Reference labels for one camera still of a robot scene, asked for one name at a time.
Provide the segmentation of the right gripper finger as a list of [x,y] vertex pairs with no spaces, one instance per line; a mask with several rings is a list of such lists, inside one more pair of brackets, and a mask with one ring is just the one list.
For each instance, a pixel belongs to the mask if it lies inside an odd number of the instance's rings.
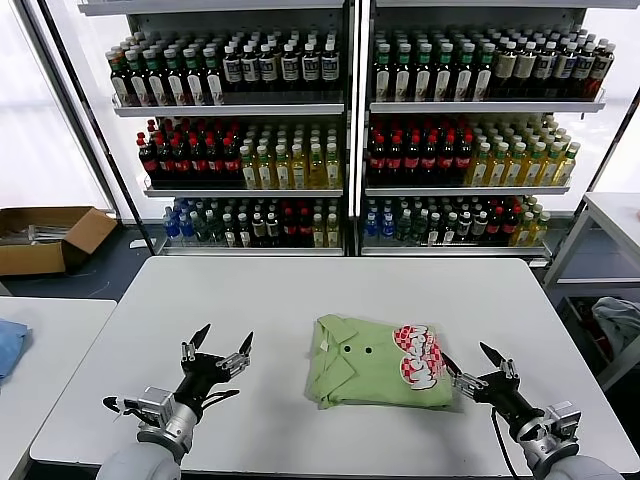
[[506,359],[493,347],[484,342],[479,343],[482,352],[490,360],[496,371],[481,375],[479,379],[487,385],[518,385],[520,376],[512,359]]
[[488,387],[488,383],[471,374],[463,372],[457,364],[445,353],[442,359],[446,365],[447,371],[452,379],[452,385],[460,393],[468,398],[474,398],[477,392]]

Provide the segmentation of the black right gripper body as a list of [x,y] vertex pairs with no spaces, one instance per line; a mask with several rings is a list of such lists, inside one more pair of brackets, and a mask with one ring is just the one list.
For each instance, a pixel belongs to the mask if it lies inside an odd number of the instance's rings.
[[531,406],[519,393],[519,380],[506,377],[480,377],[480,380],[486,386],[474,393],[474,400],[495,407],[510,428],[522,428],[529,421],[543,416],[541,409]]

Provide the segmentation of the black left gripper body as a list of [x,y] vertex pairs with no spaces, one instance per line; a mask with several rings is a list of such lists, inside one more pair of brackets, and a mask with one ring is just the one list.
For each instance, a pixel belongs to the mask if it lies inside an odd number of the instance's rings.
[[223,357],[196,353],[193,360],[181,363],[184,378],[174,392],[174,398],[184,405],[202,405],[212,387],[225,380],[218,363]]

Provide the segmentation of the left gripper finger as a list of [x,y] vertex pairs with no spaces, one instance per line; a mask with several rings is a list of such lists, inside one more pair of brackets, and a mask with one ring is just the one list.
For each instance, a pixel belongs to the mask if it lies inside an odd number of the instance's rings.
[[181,344],[181,360],[182,361],[194,361],[196,359],[196,352],[201,347],[202,343],[206,339],[210,329],[210,325],[206,324],[203,328],[196,331],[188,342]]
[[241,373],[250,365],[253,332],[250,332],[241,344],[239,351],[223,358],[216,363],[216,367],[228,373]]

